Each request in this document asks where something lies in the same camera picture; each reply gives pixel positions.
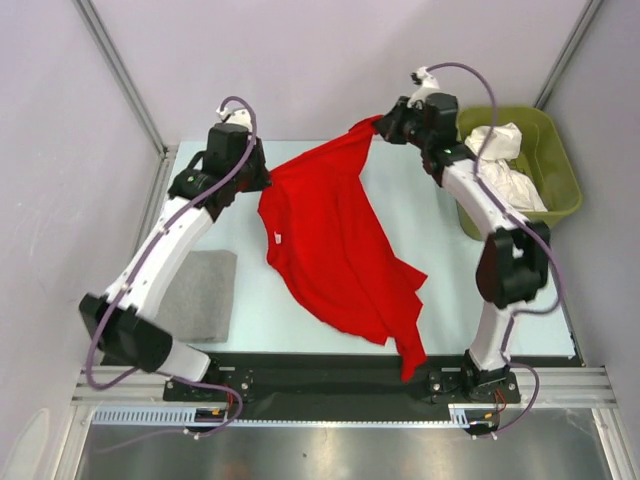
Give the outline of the red t shirt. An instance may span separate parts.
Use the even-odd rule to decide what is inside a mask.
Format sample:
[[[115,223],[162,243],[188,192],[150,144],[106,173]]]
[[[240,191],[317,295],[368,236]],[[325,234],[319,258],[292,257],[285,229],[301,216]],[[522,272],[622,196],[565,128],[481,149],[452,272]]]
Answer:
[[[371,343],[395,343],[409,382],[427,355],[418,330],[427,274],[398,258],[360,175],[374,118],[276,167],[258,213],[267,263],[318,320]]]

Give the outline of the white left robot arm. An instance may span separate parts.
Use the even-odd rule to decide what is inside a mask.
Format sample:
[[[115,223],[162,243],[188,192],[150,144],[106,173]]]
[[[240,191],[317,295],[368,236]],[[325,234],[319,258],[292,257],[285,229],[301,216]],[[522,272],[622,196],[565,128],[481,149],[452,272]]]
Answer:
[[[220,374],[210,357],[158,326],[167,289],[197,240],[241,192],[270,184],[260,139],[250,126],[219,122],[169,186],[158,221],[123,273],[79,312],[92,347],[134,370],[186,380],[197,398],[214,397]]]

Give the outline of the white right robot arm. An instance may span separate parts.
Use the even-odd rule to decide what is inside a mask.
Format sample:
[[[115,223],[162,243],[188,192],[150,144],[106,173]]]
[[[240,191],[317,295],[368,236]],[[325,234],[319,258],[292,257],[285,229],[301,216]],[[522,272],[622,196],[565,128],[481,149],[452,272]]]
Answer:
[[[484,304],[477,333],[465,351],[454,395],[490,402],[506,387],[516,312],[548,280],[550,230],[515,210],[480,175],[480,156],[458,139],[455,96],[400,97],[375,129],[388,143],[419,149],[428,175],[466,211],[484,247],[475,282]]]

